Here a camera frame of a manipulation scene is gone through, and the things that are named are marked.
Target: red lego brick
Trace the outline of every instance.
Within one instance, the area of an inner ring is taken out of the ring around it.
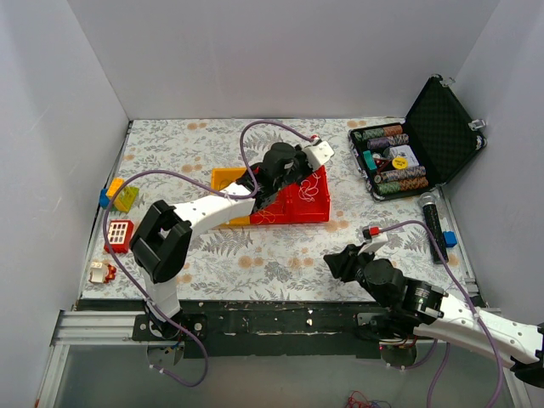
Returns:
[[[113,265],[108,265],[108,275],[105,277],[105,283],[113,281],[116,278],[117,268]]]
[[[133,236],[134,224],[127,219],[112,219],[110,228],[108,229],[108,239],[110,240],[111,249],[115,253],[127,253],[130,238]],[[104,244],[104,249],[109,252],[108,247]]]

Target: floral tablecloth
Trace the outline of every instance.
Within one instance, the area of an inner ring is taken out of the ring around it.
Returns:
[[[251,120],[137,120],[128,136],[117,177],[127,179],[150,169],[168,169],[210,183],[215,167],[243,167],[239,151],[240,131]],[[422,220],[415,198],[374,202],[366,191],[348,146],[348,130],[363,125],[397,122],[392,118],[289,119],[289,126],[307,134],[319,134],[335,150],[326,164],[331,194],[331,219],[326,224],[270,225],[216,228],[193,243],[186,264],[178,274],[178,296],[192,300],[301,300],[371,301],[359,284],[344,284],[332,278],[323,255],[339,252],[349,243],[359,245],[361,228],[368,224],[387,226],[408,219]],[[255,127],[246,136],[246,154],[258,161],[275,141],[298,143],[294,135],[266,125]],[[151,203],[163,199],[169,204],[191,201],[207,192],[192,184],[162,175],[136,180],[140,188],[130,213],[113,213],[112,219],[131,219],[136,226]],[[441,223],[448,221],[439,201]],[[431,261],[428,239],[422,229],[405,227],[389,233],[389,243],[379,257],[390,258],[406,276],[425,280],[460,296],[444,268]],[[121,260],[138,276],[132,254]],[[112,262],[99,236],[91,260]],[[459,246],[450,250],[453,272],[462,280],[466,265]],[[136,288],[119,271],[107,284],[84,280],[82,298],[138,299]]]

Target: case latch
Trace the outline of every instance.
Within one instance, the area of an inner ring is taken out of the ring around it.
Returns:
[[[456,80],[453,79],[451,76],[449,78],[446,78],[446,79],[443,79],[442,81],[440,81],[440,85],[442,85],[444,88],[448,88],[451,85],[453,85],[454,83],[456,83]]]
[[[476,150],[480,150],[482,147],[487,145],[487,140],[482,138],[480,135],[476,136]]]
[[[484,119],[474,119],[472,122],[468,124],[468,127],[470,130],[478,130],[481,128],[485,128],[485,120]]]

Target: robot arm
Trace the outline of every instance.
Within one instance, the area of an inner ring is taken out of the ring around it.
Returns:
[[[370,327],[380,338],[431,337],[495,358],[489,340],[465,302],[422,280],[404,277],[387,259],[375,259],[387,236],[377,228],[364,231],[367,242],[325,255],[332,275],[357,281],[387,310]],[[502,365],[536,387],[544,388],[544,324],[525,325],[478,309],[500,350]]]
[[[150,296],[146,299],[147,312],[164,337],[169,325],[164,324],[156,308],[169,318],[180,313],[176,275],[184,266],[191,241],[217,225],[266,208],[282,189],[302,183],[333,155],[331,146],[318,138],[304,148],[275,143],[262,162],[251,166],[258,182],[254,196],[250,195],[255,186],[246,171],[221,190],[223,196],[208,195],[173,206],[157,201],[151,206],[130,241],[130,249],[143,270],[145,289]]]

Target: black carrying case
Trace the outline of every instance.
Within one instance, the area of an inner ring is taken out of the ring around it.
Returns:
[[[395,125],[401,125],[403,132],[410,137],[409,146],[419,164],[427,169],[428,187],[379,195],[374,181],[377,173],[371,172],[363,160],[363,151],[368,150],[366,141],[357,141],[354,132]],[[377,201],[388,201],[417,196],[437,185],[448,183],[485,147],[485,137],[479,131],[481,127],[481,121],[471,119],[442,76],[435,75],[428,79],[404,123],[360,127],[350,130],[348,138],[372,197]]]

